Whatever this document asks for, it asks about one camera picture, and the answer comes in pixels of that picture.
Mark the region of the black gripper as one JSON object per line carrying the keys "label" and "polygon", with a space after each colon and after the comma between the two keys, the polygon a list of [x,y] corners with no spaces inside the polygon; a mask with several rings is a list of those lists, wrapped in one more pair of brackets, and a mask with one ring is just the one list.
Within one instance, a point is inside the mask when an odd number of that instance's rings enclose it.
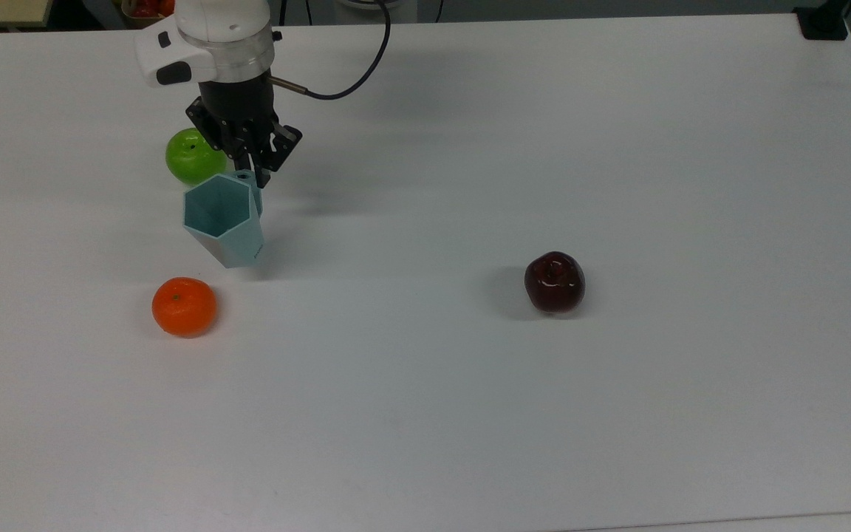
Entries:
{"label": "black gripper", "polygon": [[281,125],[269,75],[242,82],[202,82],[199,97],[185,113],[209,147],[233,162],[234,171],[256,175],[259,189],[303,138],[299,130]]}

